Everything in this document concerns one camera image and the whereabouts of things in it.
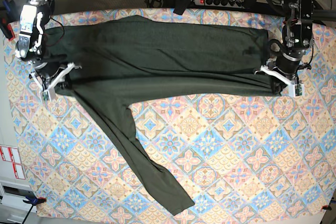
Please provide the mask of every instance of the dark green pants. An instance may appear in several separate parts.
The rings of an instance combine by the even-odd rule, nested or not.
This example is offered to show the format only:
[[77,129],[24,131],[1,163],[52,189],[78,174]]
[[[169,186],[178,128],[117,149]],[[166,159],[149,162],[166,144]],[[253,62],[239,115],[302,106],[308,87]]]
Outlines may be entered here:
[[[47,31],[50,43],[60,28]],[[174,176],[148,157],[135,138],[128,106],[198,93],[276,95],[268,76],[254,75],[267,59],[265,30],[159,23],[129,17],[66,27],[50,48],[82,65],[70,73],[75,97],[110,138],[148,193],[176,215],[194,205]]]

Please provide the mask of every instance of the electrical outlet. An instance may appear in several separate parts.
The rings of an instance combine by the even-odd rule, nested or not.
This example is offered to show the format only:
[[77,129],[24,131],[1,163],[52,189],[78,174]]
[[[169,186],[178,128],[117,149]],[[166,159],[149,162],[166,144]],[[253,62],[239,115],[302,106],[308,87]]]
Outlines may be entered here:
[[240,0],[194,0],[198,6],[243,8]]

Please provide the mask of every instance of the tile pattern fabric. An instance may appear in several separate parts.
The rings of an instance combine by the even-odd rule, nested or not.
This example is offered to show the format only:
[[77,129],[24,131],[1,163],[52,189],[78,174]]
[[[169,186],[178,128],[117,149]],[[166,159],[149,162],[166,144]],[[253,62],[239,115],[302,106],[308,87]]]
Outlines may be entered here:
[[[131,15],[159,22],[269,30],[282,19],[251,13],[122,9],[56,16],[66,26]],[[48,27],[57,24],[51,21]],[[102,223],[254,223],[314,215],[336,189],[336,31],[315,25],[304,96],[194,94],[131,105],[137,137],[195,201],[173,217],[137,177],[79,103],[41,102],[30,65],[4,39],[7,88],[27,180],[47,202],[43,217]],[[308,61],[310,52],[304,57]]]

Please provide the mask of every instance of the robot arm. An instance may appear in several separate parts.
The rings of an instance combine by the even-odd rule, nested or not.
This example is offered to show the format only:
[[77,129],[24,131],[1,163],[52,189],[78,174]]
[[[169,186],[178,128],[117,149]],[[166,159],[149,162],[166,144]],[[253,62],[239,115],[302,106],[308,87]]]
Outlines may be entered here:
[[20,16],[20,33],[16,57],[34,67],[30,77],[40,88],[43,100],[54,100],[55,87],[70,85],[68,73],[80,68],[66,62],[66,55],[51,55],[44,37],[45,25],[50,21],[54,0],[27,0]]
[[[270,52],[277,58],[262,66],[260,71],[274,76],[289,88],[289,95],[296,97],[304,93],[298,70],[311,69],[310,63],[301,63],[307,50],[313,47],[312,0],[281,0],[285,15],[282,28],[282,43],[276,39],[269,42]],[[271,50],[277,44],[279,51]]]

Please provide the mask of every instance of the sticker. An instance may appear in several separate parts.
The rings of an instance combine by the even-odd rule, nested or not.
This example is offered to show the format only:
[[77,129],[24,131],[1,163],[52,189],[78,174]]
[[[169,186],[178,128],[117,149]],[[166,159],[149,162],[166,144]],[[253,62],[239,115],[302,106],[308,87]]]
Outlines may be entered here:
[[9,151],[11,153],[12,162],[16,164],[21,164],[20,155],[17,148],[9,148]]
[[11,155],[8,147],[0,146],[1,157],[3,161],[12,162]]
[[25,175],[24,175],[24,172],[23,172],[23,169],[22,169],[22,165],[13,163],[13,170],[14,170],[15,177],[17,179],[25,179]]

